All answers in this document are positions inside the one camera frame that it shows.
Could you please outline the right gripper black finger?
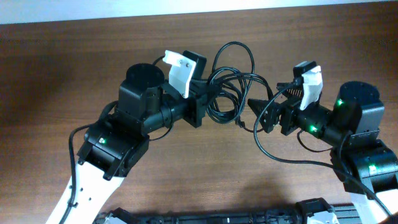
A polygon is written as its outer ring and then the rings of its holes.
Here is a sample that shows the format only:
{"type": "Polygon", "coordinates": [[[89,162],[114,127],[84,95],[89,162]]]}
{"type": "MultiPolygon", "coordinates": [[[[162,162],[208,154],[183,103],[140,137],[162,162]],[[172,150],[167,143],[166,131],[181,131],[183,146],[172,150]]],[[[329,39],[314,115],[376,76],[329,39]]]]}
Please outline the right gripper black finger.
{"type": "MultiPolygon", "coordinates": [[[[278,91],[286,88],[289,85],[289,83],[277,83],[276,88],[278,91]]],[[[297,96],[297,97],[301,97],[302,96],[302,88],[300,86],[292,86],[289,89],[286,89],[283,92],[283,95],[285,97],[293,97],[293,96],[297,96]]]]}
{"type": "Polygon", "coordinates": [[[267,100],[248,99],[248,105],[254,114],[259,118],[259,123],[266,133],[274,130],[279,123],[281,115],[280,103],[269,103],[267,100]]]}

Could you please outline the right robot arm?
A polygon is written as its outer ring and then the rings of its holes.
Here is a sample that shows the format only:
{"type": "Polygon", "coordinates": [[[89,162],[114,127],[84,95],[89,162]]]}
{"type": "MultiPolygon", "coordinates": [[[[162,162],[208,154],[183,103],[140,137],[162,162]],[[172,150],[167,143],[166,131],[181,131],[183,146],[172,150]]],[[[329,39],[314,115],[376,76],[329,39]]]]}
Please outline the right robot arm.
{"type": "Polygon", "coordinates": [[[255,125],[269,133],[279,124],[286,136],[300,129],[331,145],[328,166],[350,194],[361,221],[386,221],[397,213],[397,156],[378,138],[384,115],[379,91],[365,82],[346,82],[330,110],[320,104],[322,87],[280,83],[284,102],[250,99],[255,125]]]}

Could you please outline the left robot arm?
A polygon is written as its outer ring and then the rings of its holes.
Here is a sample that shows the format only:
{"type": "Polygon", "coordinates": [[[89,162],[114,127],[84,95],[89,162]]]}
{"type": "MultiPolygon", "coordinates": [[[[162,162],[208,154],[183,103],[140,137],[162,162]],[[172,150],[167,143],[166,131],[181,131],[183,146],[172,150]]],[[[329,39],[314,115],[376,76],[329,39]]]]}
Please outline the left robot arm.
{"type": "Polygon", "coordinates": [[[85,125],[71,179],[47,223],[92,223],[149,148],[149,133],[184,119],[197,128],[220,87],[196,82],[183,98],[154,64],[128,68],[119,98],[85,125]]]}

